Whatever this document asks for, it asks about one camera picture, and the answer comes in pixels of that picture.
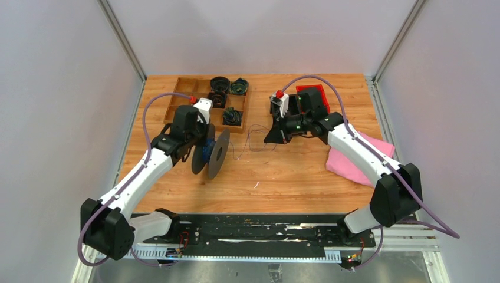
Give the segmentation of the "grey filament spool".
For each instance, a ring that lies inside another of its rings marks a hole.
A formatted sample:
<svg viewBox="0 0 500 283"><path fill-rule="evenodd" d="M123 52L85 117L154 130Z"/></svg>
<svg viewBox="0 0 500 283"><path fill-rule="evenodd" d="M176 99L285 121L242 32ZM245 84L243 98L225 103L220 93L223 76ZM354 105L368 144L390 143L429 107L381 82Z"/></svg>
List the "grey filament spool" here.
<svg viewBox="0 0 500 283"><path fill-rule="evenodd" d="M208 179L214 179L220 172L229 147L230 131L224 129L215 137L215 126L209 125L207 137L195 146L192 154L192 173L199 174L205 166L208 168Z"/></svg>

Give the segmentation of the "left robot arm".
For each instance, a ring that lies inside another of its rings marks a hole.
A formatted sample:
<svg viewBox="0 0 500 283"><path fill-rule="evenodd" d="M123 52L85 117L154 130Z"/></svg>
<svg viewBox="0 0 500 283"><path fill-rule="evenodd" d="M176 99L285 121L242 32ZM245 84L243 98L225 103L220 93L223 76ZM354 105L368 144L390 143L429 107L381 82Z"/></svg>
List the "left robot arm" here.
<svg viewBox="0 0 500 283"><path fill-rule="evenodd" d="M180 238L177 214L156 209L134 218L132 213L160 177L184 161L193 146L206 141L211 108L205 100L179 106L173 121L148 141L144 156L133 170L101 198L82 204L79 248L87 245L106 258L119 260L134 244L149 238L159 236L165 243Z"/></svg>

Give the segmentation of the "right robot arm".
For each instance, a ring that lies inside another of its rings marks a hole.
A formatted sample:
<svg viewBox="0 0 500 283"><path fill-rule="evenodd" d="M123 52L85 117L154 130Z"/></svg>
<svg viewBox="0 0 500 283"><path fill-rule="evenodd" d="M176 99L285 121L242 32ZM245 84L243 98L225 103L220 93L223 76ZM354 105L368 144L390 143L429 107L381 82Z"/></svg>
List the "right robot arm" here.
<svg viewBox="0 0 500 283"><path fill-rule="evenodd" d="M306 88L295 97L299 110L291 114L288 94L278 90L270 96L273 122L264 142L287 144L293 137L309 133L342 153L374 186L370 203L339 221L337 238L343 245L351 246L361 232L391 227L421 208L420 172L415 165L402 165L385 156L340 113L329 113L318 89Z"/></svg>

